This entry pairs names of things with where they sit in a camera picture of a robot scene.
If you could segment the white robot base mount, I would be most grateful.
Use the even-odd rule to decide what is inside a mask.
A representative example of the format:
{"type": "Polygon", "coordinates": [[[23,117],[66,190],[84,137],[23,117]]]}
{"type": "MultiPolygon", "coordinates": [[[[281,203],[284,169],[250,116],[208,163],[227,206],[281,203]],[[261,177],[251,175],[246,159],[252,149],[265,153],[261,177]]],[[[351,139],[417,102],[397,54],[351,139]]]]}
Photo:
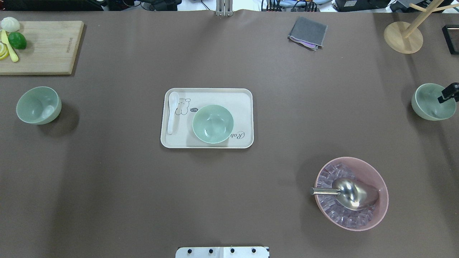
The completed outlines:
{"type": "Polygon", "coordinates": [[[269,247],[183,247],[178,248],[176,258],[269,258],[269,247]]]}

